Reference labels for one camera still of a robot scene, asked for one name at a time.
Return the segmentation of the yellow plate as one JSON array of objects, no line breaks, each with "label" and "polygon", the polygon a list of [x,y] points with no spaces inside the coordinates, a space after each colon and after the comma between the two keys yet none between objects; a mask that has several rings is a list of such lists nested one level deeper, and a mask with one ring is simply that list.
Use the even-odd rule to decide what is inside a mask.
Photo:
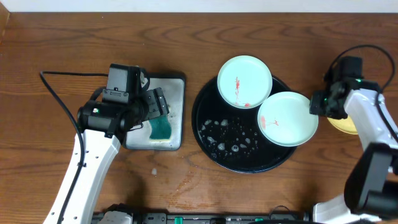
[{"label": "yellow plate", "polygon": [[327,118],[327,120],[331,123],[333,127],[344,133],[358,135],[353,120],[349,116],[346,119]]}]

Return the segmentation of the green scrubbing sponge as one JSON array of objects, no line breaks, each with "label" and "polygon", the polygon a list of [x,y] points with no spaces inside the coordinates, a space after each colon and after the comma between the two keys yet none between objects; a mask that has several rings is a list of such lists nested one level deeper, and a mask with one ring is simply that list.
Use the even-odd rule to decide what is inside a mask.
[{"label": "green scrubbing sponge", "polygon": [[149,139],[156,141],[166,141],[170,139],[172,128],[167,116],[160,116],[158,118],[151,119],[149,120],[149,124],[152,130]]}]

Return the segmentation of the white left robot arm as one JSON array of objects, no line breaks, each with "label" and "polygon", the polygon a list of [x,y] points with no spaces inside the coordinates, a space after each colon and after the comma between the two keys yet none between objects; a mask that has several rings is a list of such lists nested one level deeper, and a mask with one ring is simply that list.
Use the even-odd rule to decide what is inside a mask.
[{"label": "white left robot arm", "polygon": [[90,223],[104,178],[127,133],[169,111],[160,88],[134,98],[103,90],[78,111],[73,154],[46,223]]}]

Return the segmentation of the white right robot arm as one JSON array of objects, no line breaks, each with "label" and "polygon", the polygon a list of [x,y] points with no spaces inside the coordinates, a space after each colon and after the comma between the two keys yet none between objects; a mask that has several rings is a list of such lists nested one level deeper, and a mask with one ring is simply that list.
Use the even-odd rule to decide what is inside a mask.
[{"label": "white right robot arm", "polygon": [[310,112],[330,118],[350,117],[363,155],[349,175],[344,192],[313,207],[317,223],[378,222],[397,218],[397,126],[377,83],[360,80],[335,82],[316,91]]}]

